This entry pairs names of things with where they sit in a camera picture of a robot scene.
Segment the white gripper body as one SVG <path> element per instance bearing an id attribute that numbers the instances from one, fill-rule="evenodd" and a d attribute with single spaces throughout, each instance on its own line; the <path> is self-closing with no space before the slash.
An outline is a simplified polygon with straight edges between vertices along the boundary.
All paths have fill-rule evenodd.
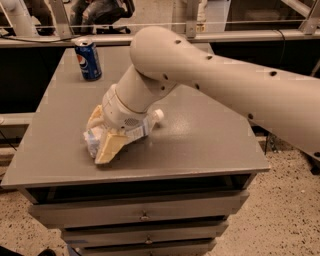
<path id="1" fill-rule="evenodd" d="M 104 124 L 117 130 L 132 130 L 142 124 L 149 106 L 143 84 L 113 84 L 102 99 Z"/>

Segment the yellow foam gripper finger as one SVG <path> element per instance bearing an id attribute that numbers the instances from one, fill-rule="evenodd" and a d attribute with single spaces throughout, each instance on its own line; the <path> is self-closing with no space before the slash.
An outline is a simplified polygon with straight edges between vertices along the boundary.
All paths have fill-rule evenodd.
<path id="1" fill-rule="evenodd" d="M 103 123 L 104 123 L 104 120 L 103 120 L 103 114 L 102 114 L 102 106 L 97 105 L 88 119 L 86 128 L 92 129 L 97 126 L 101 126 Z"/>
<path id="2" fill-rule="evenodd" d="M 127 143 L 128 136 L 120 130 L 104 129 L 95 157 L 97 165 L 109 163 Z"/>

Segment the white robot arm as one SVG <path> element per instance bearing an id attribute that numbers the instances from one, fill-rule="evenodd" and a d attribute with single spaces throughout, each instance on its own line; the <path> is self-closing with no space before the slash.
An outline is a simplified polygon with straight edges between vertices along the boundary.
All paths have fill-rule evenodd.
<path id="1" fill-rule="evenodd" d="M 110 162 L 143 125 L 149 107 L 178 85 L 197 89 L 314 159 L 320 154 L 320 81 L 209 54 L 184 37 L 151 26 L 130 44 L 132 65 L 103 96 L 87 127 L 102 128 L 95 156 Z"/>

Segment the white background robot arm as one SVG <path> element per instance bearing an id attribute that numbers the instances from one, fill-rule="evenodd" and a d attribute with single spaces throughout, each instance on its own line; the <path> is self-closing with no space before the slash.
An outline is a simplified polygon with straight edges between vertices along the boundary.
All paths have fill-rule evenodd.
<path id="1" fill-rule="evenodd" d="M 0 6 L 17 36 L 38 36 L 36 27 L 23 0 L 0 0 Z"/>

